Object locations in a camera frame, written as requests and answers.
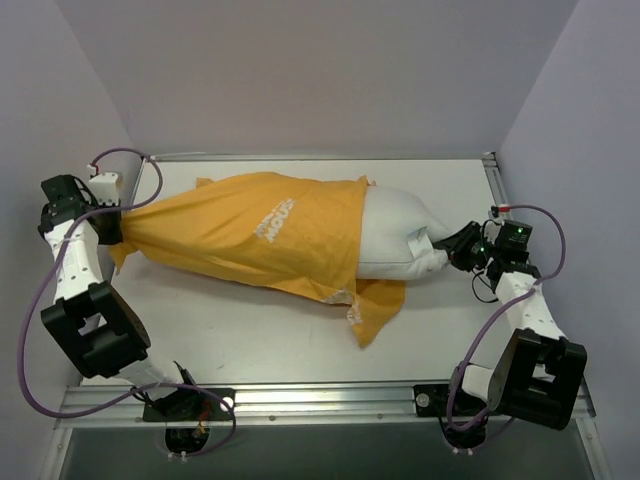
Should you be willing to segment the white pillow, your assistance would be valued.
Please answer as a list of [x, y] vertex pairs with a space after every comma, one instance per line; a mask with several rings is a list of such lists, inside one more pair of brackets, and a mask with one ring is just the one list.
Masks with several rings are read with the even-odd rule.
[[422, 227], [427, 227], [432, 246], [451, 235], [416, 195], [396, 188], [368, 187], [362, 213], [357, 277], [413, 281], [445, 268], [447, 254], [434, 247], [430, 255], [413, 258], [407, 238]]

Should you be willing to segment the orange Mickey Mouse pillowcase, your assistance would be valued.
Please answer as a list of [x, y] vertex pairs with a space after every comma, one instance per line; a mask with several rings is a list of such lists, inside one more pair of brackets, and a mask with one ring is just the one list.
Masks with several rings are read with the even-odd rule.
[[136, 252], [192, 273], [348, 306], [360, 347], [402, 308], [406, 284], [357, 276], [369, 182], [259, 172], [220, 180], [123, 215], [116, 268]]

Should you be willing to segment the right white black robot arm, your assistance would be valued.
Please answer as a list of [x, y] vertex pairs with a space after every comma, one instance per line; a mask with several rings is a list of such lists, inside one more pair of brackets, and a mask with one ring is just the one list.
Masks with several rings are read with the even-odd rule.
[[482, 333], [500, 318], [511, 329], [494, 367], [473, 363], [483, 338], [478, 335], [445, 386], [447, 419], [483, 404], [472, 420], [455, 425], [457, 432], [473, 429], [491, 413], [554, 430], [564, 429], [571, 419], [587, 352], [568, 339], [551, 315], [542, 290], [546, 279], [530, 261], [532, 232], [531, 226], [509, 219], [472, 221], [434, 245], [454, 268], [487, 277], [499, 307]]

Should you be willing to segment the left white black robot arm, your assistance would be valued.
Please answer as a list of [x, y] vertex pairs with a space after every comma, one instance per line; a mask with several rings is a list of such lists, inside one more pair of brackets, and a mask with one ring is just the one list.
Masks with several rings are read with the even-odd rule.
[[150, 354], [140, 318], [102, 274], [100, 247], [123, 239], [121, 183], [117, 172], [97, 172], [87, 182], [69, 174], [42, 182], [47, 202], [38, 231], [54, 256], [56, 290], [41, 321], [82, 376], [151, 384], [147, 400], [166, 397], [170, 412], [190, 419], [200, 411], [202, 395], [188, 385], [188, 371]]

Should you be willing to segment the blue white pillow tag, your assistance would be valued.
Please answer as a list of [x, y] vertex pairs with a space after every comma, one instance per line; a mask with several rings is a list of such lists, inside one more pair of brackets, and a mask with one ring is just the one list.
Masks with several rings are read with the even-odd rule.
[[412, 232], [407, 238], [407, 245], [414, 259], [425, 257], [433, 252], [427, 227]]

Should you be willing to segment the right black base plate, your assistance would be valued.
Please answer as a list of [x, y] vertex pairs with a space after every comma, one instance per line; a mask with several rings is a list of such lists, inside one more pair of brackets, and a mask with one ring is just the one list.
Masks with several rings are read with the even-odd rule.
[[[418, 417], [444, 418], [446, 416], [449, 398], [447, 383], [416, 384], [413, 386], [413, 396]], [[473, 417], [485, 407], [486, 404], [481, 399], [459, 390], [455, 396], [452, 415]]]

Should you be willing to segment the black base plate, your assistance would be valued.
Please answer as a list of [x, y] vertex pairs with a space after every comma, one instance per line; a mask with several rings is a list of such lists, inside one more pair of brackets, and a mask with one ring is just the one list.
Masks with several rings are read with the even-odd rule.
[[[447, 383], [416, 384], [413, 386], [413, 396], [418, 417], [444, 418], [446, 416], [449, 398]], [[459, 390], [455, 396], [452, 415], [473, 417], [485, 407], [486, 404], [481, 399]]]
[[236, 391], [231, 388], [206, 388], [202, 392], [176, 389], [170, 395], [147, 402], [144, 422], [230, 421]]

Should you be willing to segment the aluminium front rail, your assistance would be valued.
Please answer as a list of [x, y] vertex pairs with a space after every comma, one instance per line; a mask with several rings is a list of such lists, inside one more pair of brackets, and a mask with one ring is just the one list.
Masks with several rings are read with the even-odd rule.
[[[449, 383], [417, 381], [308, 384], [230, 384], [209, 388], [236, 391], [234, 413], [238, 426], [413, 423], [435, 421], [418, 417], [413, 386]], [[59, 428], [188, 428], [226, 427], [230, 421], [155, 423], [142, 419], [144, 404], [134, 398], [100, 412], [56, 422]]]

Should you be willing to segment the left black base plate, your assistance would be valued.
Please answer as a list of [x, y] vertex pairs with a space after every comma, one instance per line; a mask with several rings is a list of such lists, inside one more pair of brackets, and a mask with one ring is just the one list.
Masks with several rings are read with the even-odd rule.
[[206, 388], [202, 392], [176, 389], [170, 395], [147, 402], [144, 422], [230, 421], [236, 391], [231, 388]]

